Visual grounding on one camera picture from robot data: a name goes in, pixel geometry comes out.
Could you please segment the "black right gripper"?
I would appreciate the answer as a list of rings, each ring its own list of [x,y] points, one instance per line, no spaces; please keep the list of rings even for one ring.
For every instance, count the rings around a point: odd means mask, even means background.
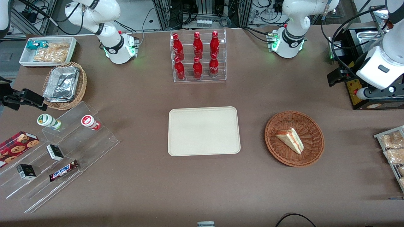
[[[45,98],[43,96],[29,89],[22,89],[21,91],[15,90],[11,87],[11,82],[12,81],[8,79],[0,79],[1,106],[18,111],[22,104],[35,107],[42,111],[47,110],[48,105],[44,102]]]

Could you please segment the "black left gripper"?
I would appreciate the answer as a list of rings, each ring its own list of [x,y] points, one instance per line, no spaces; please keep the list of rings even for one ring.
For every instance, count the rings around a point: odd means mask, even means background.
[[[354,79],[359,79],[359,77],[350,69],[346,69],[344,67],[336,68],[335,70],[327,74],[329,87],[332,87],[338,83],[349,82]]]

